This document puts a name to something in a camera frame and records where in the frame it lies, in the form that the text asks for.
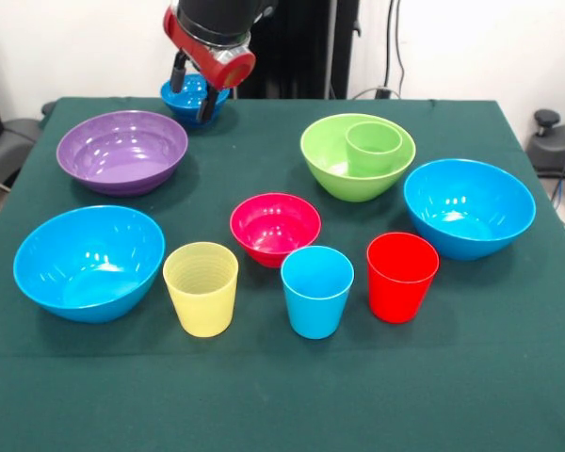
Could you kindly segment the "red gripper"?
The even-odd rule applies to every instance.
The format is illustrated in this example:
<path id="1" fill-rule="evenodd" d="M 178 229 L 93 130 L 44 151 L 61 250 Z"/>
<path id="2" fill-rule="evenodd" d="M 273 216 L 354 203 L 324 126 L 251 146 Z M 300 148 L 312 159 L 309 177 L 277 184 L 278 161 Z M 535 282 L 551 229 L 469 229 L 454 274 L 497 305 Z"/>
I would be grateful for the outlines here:
<path id="1" fill-rule="evenodd" d="M 173 61 L 169 79 L 172 92 L 183 89 L 187 58 L 210 85 L 197 113 L 198 122 L 209 122 L 217 106 L 219 90 L 232 89 L 250 75 L 256 57 L 249 49 L 249 39 L 231 48 L 217 48 L 200 42 L 184 31 L 175 15 L 174 7 L 168 7 L 163 20 L 164 31 L 179 50 Z"/>

